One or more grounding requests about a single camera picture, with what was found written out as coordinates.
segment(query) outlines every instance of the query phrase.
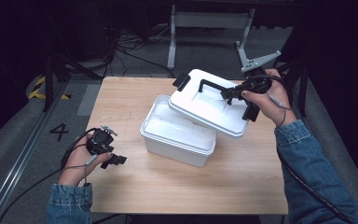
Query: denim jacket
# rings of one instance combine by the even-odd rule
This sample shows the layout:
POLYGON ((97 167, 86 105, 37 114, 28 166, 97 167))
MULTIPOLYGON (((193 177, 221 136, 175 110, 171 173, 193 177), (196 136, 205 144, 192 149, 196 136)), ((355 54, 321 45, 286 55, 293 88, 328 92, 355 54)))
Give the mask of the denim jacket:
MULTIPOLYGON (((275 129, 278 152, 291 169, 352 223, 358 223, 356 205, 317 140, 301 120, 275 129)), ((344 223, 298 184, 282 167, 290 223, 344 223)), ((48 201, 48 223, 91 223, 92 185, 53 185, 48 201)))

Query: gray floor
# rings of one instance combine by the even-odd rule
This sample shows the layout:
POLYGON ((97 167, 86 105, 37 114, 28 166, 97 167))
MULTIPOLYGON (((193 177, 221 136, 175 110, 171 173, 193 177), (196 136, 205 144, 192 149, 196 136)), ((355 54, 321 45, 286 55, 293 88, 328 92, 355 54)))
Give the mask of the gray floor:
MULTIPOLYGON (((260 57, 281 49, 290 32, 289 28, 252 29, 245 45, 248 58, 260 57)), ((175 76, 198 68, 226 79, 241 79, 241 63, 234 48, 234 42, 241 37, 241 31, 224 30, 220 32, 191 29, 178 34, 175 69, 172 70, 175 76)), ((161 38, 159 42, 149 43, 145 47, 129 51, 129 53, 165 66, 168 46, 169 40, 165 37, 161 38)), ((98 63, 98 60, 84 64, 87 66, 94 63, 98 63)), ((271 67, 271 63, 266 64, 265 67, 271 67)), ((170 73, 162 67, 140 61, 120 52, 117 52, 117 57, 113 60, 111 67, 107 69, 106 74, 108 76, 132 77, 170 76, 170 73)), ((33 88, 36 80, 37 78, 30 83, 27 94, 33 88)), ((42 113, 44 100, 31 99, 29 104, 0 131, 1 190, 5 179, 10 176, 13 165, 21 160, 19 156, 23 155, 21 153, 24 147, 30 146, 29 137, 35 136, 34 127, 40 125, 40 120, 46 121, 43 123, 44 125, 41 125, 40 133, 34 139, 34 144, 31 144, 32 147, 27 148, 29 159, 26 160, 24 169, 17 174, 17 182, 15 181, 12 188, 7 190, 7 197, 2 200, 4 206, 7 206, 33 183, 59 168, 63 152, 86 129, 100 84, 101 81, 75 74, 64 85, 63 93, 71 94, 70 100, 57 100, 57 104, 51 108, 50 112, 42 113), (64 134, 59 141, 59 135, 50 133, 50 131, 61 124, 66 125, 65 130, 69 133, 64 134)), ((311 83, 307 93, 306 111, 307 117, 304 120, 321 142, 326 156, 337 168, 358 203, 358 171, 311 83)), ((58 175, 54 175, 25 194, 8 210, 2 223, 43 223, 46 219, 45 210, 49 189, 57 179, 58 175)), ((93 214, 93 220, 108 215, 93 214)), ((110 219, 106 223, 124 224, 125 219, 126 216, 122 215, 110 219)), ((280 223, 281 216, 260 216, 260 220, 263 224, 280 223)))

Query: handheld controller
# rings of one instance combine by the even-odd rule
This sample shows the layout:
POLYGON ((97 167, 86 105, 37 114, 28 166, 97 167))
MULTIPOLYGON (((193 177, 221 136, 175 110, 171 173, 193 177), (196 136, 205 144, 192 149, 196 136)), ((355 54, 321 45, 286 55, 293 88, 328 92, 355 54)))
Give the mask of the handheld controller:
MULTIPOLYGON (((67 163, 69 156, 71 155, 72 151, 75 150, 76 143, 84 137, 87 133, 94 131, 94 134, 92 137, 87 141, 86 148, 89 151, 89 154, 92 155, 100 155, 105 152, 112 152, 113 147, 109 146, 113 141, 114 138, 112 137, 112 134, 117 136, 115 132, 113 132, 111 129, 109 129, 107 126, 102 126, 101 129, 90 129, 83 133, 81 136, 77 138, 77 141, 75 141, 65 152, 62 160, 61 160, 61 168, 63 169, 65 167, 65 164, 67 163)), ((109 164, 119 165, 124 164, 124 162, 127 160, 126 157, 118 156, 116 154, 113 154, 112 158, 109 159, 109 161, 105 161, 101 164, 101 168, 106 169, 106 167, 109 164)))

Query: table top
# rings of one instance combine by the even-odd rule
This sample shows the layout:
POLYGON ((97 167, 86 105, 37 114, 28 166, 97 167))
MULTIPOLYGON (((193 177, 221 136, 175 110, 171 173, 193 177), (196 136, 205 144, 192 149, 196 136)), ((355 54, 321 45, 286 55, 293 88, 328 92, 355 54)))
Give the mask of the table top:
POLYGON ((262 113, 243 138, 217 135, 213 155, 199 168, 147 151, 140 134, 160 94, 175 91, 172 78, 106 77, 89 128, 107 125, 118 136, 114 153, 125 164, 97 167, 93 212, 131 214, 287 214, 274 124, 262 113))

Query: container lid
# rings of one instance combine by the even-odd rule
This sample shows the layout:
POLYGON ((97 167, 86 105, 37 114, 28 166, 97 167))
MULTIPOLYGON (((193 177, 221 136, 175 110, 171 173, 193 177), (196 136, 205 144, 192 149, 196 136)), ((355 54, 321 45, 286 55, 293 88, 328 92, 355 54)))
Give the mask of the container lid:
POLYGON ((168 107, 169 96, 160 95, 141 127, 141 135, 151 140, 191 151, 211 155, 216 131, 195 125, 168 107))
POLYGON ((171 96, 170 109, 220 133, 241 138, 248 123, 248 120, 242 119, 247 104, 232 99, 229 105, 221 96, 220 90, 208 85, 203 85, 202 92, 199 92, 202 79, 224 88, 235 87, 237 84, 199 69, 192 70, 188 75, 190 78, 184 82, 184 86, 171 96))

